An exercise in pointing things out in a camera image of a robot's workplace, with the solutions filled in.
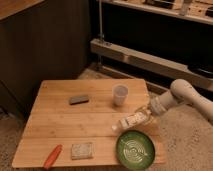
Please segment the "white ribbed gripper body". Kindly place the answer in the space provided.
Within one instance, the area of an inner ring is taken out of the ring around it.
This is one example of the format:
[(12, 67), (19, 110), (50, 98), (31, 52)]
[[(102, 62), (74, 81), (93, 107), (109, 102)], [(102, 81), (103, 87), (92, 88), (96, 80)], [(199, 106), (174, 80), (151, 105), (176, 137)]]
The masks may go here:
[(182, 100), (174, 96), (171, 92), (164, 92), (152, 98), (148, 107), (154, 115), (163, 115), (170, 108), (176, 107), (180, 103), (182, 103)]

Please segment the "transparent gripper finger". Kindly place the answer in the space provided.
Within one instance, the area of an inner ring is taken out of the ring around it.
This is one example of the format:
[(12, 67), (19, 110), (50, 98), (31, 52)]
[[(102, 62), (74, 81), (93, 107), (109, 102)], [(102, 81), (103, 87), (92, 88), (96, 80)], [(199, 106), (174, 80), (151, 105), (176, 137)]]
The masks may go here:
[(135, 112), (145, 112), (147, 114), (151, 114), (151, 110), (150, 110), (149, 105), (142, 105), (141, 107), (136, 109)]
[(150, 116), (146, 121), (144, 121), (144, 122), (142, 123), (142, 125), (151, 124), (154, 120), (155, 120), (155, 117), (154, 117), (154, 116)]

